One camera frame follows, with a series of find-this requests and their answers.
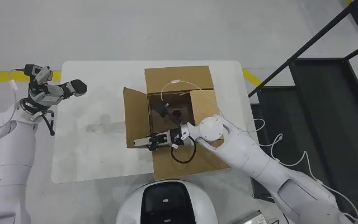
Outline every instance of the yellow floor marking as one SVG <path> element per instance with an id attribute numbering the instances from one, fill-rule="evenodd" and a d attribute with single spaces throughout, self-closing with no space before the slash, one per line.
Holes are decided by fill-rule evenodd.
<path id="1" fill-rule="evenodd" d="M 28 82 L 30 80 L 29 76 L 25 76 L 23 72 L 11 72 L 11 79 L 16 82 Z M 61 79 L 61 71 L 54 71 L 52 80 L 60 81 Z M 0 82 L 7 82 L 8 72 L 0 72 Z"/>
<path id="2" fill-rule="evenodd" d="M 261 80 L 259 80 L 254 74 L 252 74 L 251 72 L 249 72 L 247 69 L 242 69 L 242 72 L 244 74 L 244 78 L 249 81 L 251 84 L 253 84 L 254 86 L 258 86 L 261 83 Z"/>
<path id="3" fill-rule="evenodd" d="M 247 69 L 242 69 L 244 74 L 244 78 L 252 83 L 254 86 L 258 86 L 261 83 L 254 74 L 249 72 Z M 25 76 L 23 72 L 12 72 L 11 79 L 15 80 L 16 82 L 28 82 L 30 80 L 29 76 Z M 54 71 L 53 74 L 53 81 L 60 81 L 61 79 L 61 71 Z M 0 72 L 0 82 L 7 82 L 8 81 L 8 72 Z"/>

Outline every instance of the open cardboard box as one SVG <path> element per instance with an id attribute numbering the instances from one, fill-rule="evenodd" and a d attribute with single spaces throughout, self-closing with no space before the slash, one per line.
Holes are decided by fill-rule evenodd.
<path id="1" fill-rule="evenodd" d="M 169 116 L 162 118 L 152 110 L 154 106 L 161 103 L 161 91 L 171 80 L 182 80 L 197 85 L 216 103 L 213 80 L 208 66 L 145 69 L 145 80 L 147 94 L 129 88 L 123 90 L 128 148 L 135 148 L 133 145 L 135 139 L 180 126 Z M 219 113 L 218 108 L 200 90 L 188 83 L 168 85 L 163 91 L 163 99 L 169 103 L 169 112 L 173 109 L 182 112 L 181 123 L 190 122 L 192 125 L 197 125 L 204 118 Z M 211 144 L 217 147 L 222 143 L 223 140 L 220 139 Z M 153 152 L 156 180 L 230 168 L 199 144 L 194 159 L 188 164 L 176 162 L 171 157 L 170 150 L 170 147 L 166 147 Z M 190 146 L 179 146 L 174 154 L 179 160 L 187 160 L 193 150 L 194 148 Z"/>

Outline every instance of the cardboard flap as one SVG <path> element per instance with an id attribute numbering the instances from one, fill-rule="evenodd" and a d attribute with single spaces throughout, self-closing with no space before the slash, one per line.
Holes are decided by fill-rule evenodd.
<path id="1" fill-rule="evenodd" d="M 191 82 L 201 89 L 214 88 L 209 66 L 188 66 L 170 68 L 147 68 L 145 69 L 145 81 L 147 93 L 160 93 L 163 87 L 172 80 Z M 195 86 L 188 83 L 175 83 L 168 85 L 164 92 L 195 90 Z"/>
<path id="2" fill-rule="evenodd" d="M 211 142 L 214 147 L 218 147 L 223 140 Z M 177 178 L 201 172 L 210 172 L 230 168 L 224 161 L 216 157 L 209 150 L 197 144 L 196 155 L 193 160 L 187 164 L 176 162 L 170 154 L 170 147 L 161 148 L 153 152 L 153 168 L 155 180 Z M 193 153 L 191 146 L 179 146 L 173 154 L 179 160 L 187 160 Z"/>
<path id="3" fill-rule="evenodd" d="M 198 125 L 202 120 L 209 116 L 219 114 L 219 109 L 216 105 L 215 91 L 204 90 L 204 92 L 215 103 L 215 105 L 200 90 L 190 91 L 192 112 L 194 115 L 195 125 Z"/>
<path id="4" fill-rule="evenodd" d="M 133 141 L 150 135 L 147 94 L 124 87 L 124 115 L 127 148 Z"/>

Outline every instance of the concrete floor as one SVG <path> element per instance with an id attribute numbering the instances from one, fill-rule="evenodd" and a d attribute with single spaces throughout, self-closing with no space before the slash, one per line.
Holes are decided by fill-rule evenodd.
<path id="1" fill-rule="evenodd" d="M 340 0 L 5 0 L 0 7 L 0 71 L 26 63 L 61 69 L 66 60 L 238 60 L 264 79 L 343 5 Z M 347 18 L 304 56 L 347 55 L 357 48 L 357 31 Z M 358 59 L 351 63 L 358 67 Z M 289 71 L 271 83 L 289 84 Z M 24 96 L 27 84 L 18 85 L 19 97 Z M 0 83 L 0 111 L 12 102 L 8 91 Z M 114 223 L 125 197 L 153 181 L 152 175 L 141 175 L 54 184 L 54 138 L 43 123 L 36 135 L 26 202 L 33 223 Z M 249 178 L 240 172 L 183 179 L 207 191 L 219 223 L 257 209 L 266 219 L 284 223 L 277 206 L 251 198 Z"/>

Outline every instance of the white robotic arm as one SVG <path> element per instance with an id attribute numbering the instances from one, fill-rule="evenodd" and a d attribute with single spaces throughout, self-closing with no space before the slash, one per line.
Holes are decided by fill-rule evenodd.
<path id="1" fill-rule="evenodd" d="M 37 124 L 45 120 L 50 134 L 53 120 L 48 121 L 49 108 L 70 96 L 81 96 L 87 87 L 80 80 L 62 85 L 50 85 L 49 67 L 26 65 L 25 75 L 30 76 L 29 95 L 0 114 L 0 223 L 29 224 L 30 216 L 25 209 L 27 178 L 35 156 L 35 132 Z"/>
<path id="2" fill-rule="evenodd" d="M 219 139 L 224 129 L 228 135 L 221 146 L 215 148 L 208 144 Z M 261 183 L 271 193 L 277 206 L 296 224 L 352 224 L 338 209 L 335 196 L 322 186 L 322 182 L 281 165 L 265 154 L 247 133 L 221 116 L 205 118 L 198 126 L 182 124 L 180 130 L 172 129 L 155 137 L 137 139 L 134 143 L 136 146 L 146 144 L 148 148 L 172 143 L 192 144 L 186 138 L 191 136 L 232 168 L 245 172 Z"/>

